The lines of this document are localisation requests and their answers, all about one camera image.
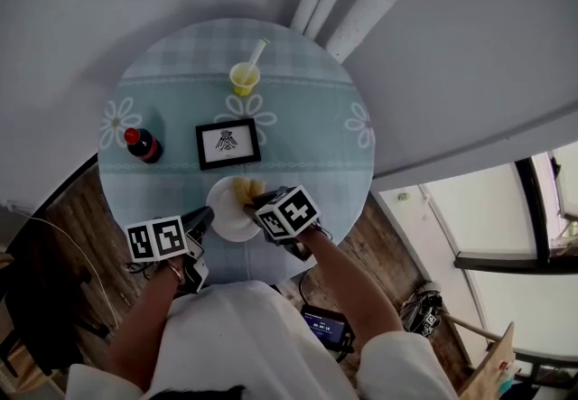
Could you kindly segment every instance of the yellow cup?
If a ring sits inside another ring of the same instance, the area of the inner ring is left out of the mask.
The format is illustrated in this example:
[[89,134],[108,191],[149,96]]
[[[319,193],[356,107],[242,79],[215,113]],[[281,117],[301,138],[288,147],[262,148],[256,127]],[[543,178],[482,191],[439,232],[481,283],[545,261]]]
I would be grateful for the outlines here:
[[[247,80],[243,83],[243,78],[251,68]],[[261,72],[257,66],[251,67],[251,63],[237,63],[231,68],[228,76],[233,83],[233,91],[241,97],[246,97],[261,79]]]

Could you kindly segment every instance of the white flower pattern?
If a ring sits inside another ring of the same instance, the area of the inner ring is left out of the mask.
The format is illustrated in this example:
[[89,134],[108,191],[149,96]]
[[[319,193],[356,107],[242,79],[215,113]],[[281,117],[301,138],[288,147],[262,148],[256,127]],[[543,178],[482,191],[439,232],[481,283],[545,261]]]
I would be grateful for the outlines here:
[[100,140],[98,146],[101,150],[106,150],[114,138],[117,139],[119,146],[125,148],[125,131],[128,127],[136,127],[143,118],[140,115],[128,112],[133,107],[134,100],[131,97],[125,98],[120,102],[120,105],[115,104],[114,101],[109,100],[105,105],[105,117],[102,118],[102,126],[100,126]]
[[215,116],[215,123],[252,117],[255,119],[256,135],[259,146],[263,146],[267,143],[267,136],[260,127],[272,126],[277,122],[277,116],[270,111],[257,112],[261,109],[261,106],[263,106],[263,97],[259,94],[251,95],[244,104],[241,98],[237,95],[229,95],[225,100],[225,104],[227,105],[228,110],[233,114]]
[[350,117],[345,121],[345,128],[351,132],[359,132],[358,145],[365,149],[376,142],[376,135],[369,122],[368,113],[359,103],[351,103],[351,112],[355,117]]

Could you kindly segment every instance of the cable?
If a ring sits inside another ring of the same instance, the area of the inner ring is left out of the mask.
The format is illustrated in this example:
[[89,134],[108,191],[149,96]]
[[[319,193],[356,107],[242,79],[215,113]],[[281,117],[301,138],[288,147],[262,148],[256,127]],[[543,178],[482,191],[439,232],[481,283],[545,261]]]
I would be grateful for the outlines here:
[[348,352],[343,350],[335,361],[337,361],[338,363],[341,363],[343,361],[343,359],[347,357],[347,354],[348,354]]
[[146,274],[146,270],[152,267],[156,262],[127,262],[125,264],[125,269],[129,274],[143,274],[144,279],[149,281],[151,278]]
[[312,228],[315,228],[318,231],[321,231],[323,235],[325,235],[330,241],[333,241],[333,235],[329,230],[326,230],[321,226],[319,223],[312,224]]
[[299,278],[299,294],[301,295],[301,298],[303,299],[303,301],[309,305],[309,303],[307,302],[307,299],[305,299],[305,296],[303,295],[303,291],[301,289],[301,285],[303,284],[303,279],[304,277],[309,273],[309,271],[311,270],[311,268],[308,268],[307,270],[305,270],[303,272],[303,274],[301,275],[301,278]]
[[100,289],[102,290],[103,295],[105,296],[105,301],[107,301],[107,305],[108,308],[110,309],[110,313],[112,314],[112,318],[115,321],[115,326],[117,327],[118,330],[118,320],[117,320],[117,316],[115,315],[115,311],[112,308],[112,304],[110,303],[110,300],[108,299],[108,295],[107,292],[105,291],[105,286],[102,284],[102,280],[100,279],[100,275],[97,272],[97,269],[95,268],[95,266],[92,264],[92,262],[90,262],[89,257],[87,256],[87,254],[82,250],[82,247],[80,247],[76,241],[74,241],[74,239],[72,239],[72,237],[70,237],[70,235],[64,231],[62,228],[54,225],[53,223],[49,222],[48,220],[44,220],[44,219],[39,219],[38,217],[33,217],[33,216],[29,216],[27,214],[23,214],[22,212],[18,212],[17,210],[13,210],[13,206],[12,205],[7,205],[6,206],[8,208],[8,210],[10,210],[10,212],[13,212],[14,214],[19,214],[23,217],[26,217],[28,219],[32,219],[32,220],[38,220],[40,222],[46,223],[48,225],[50,225],[51,227],[56,228],[57,230],[59,230],[61,233],[63,233],[71,242],[74,246],[77,247],[77,249],[82,253],[82,255],[84,256],[85,259],[87,259],[87,262],[90,264],[90,266],[92,267],[92,270],[94,271],[95,275],[97,276],[98,279],[98,283],[100,284]]

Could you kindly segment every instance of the light blue tablecloth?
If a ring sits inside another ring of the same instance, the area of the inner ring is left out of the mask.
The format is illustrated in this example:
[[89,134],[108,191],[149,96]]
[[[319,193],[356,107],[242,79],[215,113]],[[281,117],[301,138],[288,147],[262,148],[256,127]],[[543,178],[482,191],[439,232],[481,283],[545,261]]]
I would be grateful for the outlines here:
[[[247,60],[260,37],[271,43],[261,81],[247,98],[232,93],[231,66]],[[261,162],[199,170],[195,126],[253,117]],[[126,149],[127,127],[148,129],[163,145],[157,164]],[[117,223],[182,215],[206,204],[231,174],[266,181],[268,190],[302,184],[336,243],[359,217],[373,174],[375,136],[345,69],[311,40],[272,23],[223,19],[194,24],[153,45],[125,72],[105,107],[98,165]],[[260,233],[230,243],[204,238],[210,283],[280,283],[306,268]]]

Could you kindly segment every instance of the picture frame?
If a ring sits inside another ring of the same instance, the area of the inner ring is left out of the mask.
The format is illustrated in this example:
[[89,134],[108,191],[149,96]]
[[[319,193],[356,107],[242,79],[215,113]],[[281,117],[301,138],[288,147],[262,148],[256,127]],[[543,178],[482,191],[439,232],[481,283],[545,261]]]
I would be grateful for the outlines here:
[[261,161],[252,118],[196,126],[195,131],[202,171]]

